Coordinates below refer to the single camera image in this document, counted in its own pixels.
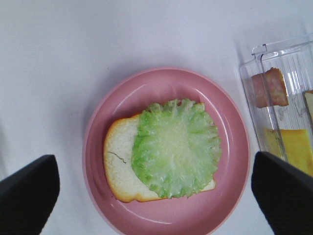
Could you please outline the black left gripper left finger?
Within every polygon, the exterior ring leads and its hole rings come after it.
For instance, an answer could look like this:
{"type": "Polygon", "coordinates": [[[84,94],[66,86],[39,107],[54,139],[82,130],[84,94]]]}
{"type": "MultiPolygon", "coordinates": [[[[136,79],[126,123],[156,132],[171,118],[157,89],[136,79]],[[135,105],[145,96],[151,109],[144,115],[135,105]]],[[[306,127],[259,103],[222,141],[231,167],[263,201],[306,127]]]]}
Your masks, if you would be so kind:
{"type": "Polygon", "coordinates": [[[43,155],[0,182],[0,233],[39,235],[60,193],[54,155],[43,155]]]}

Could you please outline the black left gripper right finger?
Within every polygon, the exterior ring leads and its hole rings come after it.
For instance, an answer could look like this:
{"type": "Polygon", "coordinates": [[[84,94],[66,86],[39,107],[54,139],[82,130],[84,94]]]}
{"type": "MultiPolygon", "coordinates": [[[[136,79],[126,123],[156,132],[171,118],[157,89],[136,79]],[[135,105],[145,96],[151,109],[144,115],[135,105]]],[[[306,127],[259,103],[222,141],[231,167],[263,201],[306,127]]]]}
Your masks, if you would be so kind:
{"type": "Polygon", "coordinates": [[[313,178],[269,152],[255,155],[253,195],[276,235],[313,233],[313,178]]]}

